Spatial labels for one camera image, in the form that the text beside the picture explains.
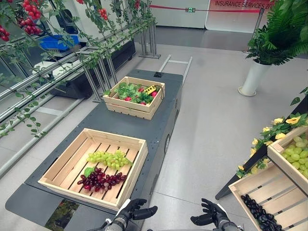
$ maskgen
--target strawberry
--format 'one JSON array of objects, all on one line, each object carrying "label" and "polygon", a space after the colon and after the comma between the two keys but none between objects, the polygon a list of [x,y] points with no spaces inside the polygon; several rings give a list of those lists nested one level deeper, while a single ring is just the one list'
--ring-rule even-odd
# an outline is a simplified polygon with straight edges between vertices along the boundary
[{"label": "strawberry", "polygon": [[155,97],[157,95],[157,92],[156,91],[153,91],[152,93],[151,93],[151,96],[152,97]]}]

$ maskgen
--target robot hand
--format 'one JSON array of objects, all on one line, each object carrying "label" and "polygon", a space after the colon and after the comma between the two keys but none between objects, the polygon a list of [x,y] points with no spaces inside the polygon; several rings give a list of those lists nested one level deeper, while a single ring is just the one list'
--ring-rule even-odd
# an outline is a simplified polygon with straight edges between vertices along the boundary
[{"label": "robot hand", "polygon": [[157,211],[157,206],[151,208],[140,209],[147,201],[145,199],[135,199],[129,202],[129,204],[123,208],[117,217],[125,219],[126,223],[130,220],[142,220],[153,216]]},{"label": "robot hand", "polygon": [[219,227],[219,224],[222,220],[230,221],[226,212],[223,211],[217,204],[202,198],[201,206],[204,207],[203,212],[205,214],[198,217],[191,217],[191,221],[195,225],[208,225],[214,223],[216,228]]}]

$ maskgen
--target green grapes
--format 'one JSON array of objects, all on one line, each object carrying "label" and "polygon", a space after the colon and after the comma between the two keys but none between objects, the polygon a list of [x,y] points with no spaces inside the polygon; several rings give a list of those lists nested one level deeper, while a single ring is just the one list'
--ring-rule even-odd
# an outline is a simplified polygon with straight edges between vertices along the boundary
[{"label": "green grapes", "polygon": [[114,154],[101,151],[89,153],[87,161],[92,163],[101,162],[104,165],[116,170],[120,170],[121,167],[127,164],[132,166],[132,162],[130,162],[125,157],[125,153],[121,152],[120,150],[116,150]]}]

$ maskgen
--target white planter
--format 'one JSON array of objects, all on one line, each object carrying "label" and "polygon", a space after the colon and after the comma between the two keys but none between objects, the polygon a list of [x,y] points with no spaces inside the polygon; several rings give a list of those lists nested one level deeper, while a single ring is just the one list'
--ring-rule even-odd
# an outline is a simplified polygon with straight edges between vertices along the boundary
[{"label": "white planter", "polygon": [[238,92],[244,96],[256,95],[256,90],[270,67],[271,65],[259,64],[254,60],[248,72],[245,83],[242,87],[238,88]]}]

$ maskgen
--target dark grapes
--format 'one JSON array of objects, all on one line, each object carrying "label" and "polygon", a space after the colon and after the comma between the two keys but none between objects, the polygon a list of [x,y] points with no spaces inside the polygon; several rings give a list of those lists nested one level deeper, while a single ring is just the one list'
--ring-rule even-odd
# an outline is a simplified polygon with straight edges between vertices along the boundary
[{"label": "dark grapes", "polygon": [[119,184],[121,181],[125,181],[127,176],[119,172],[116,175],[109,176],[105,175],[101,168],[94,168],[94,171],[89,174],[88,177],[85,175],[80,175],[81,180],[77,184],[83,184],[83,188],[89,190],[90,192],[100,192],[104,193]]}]

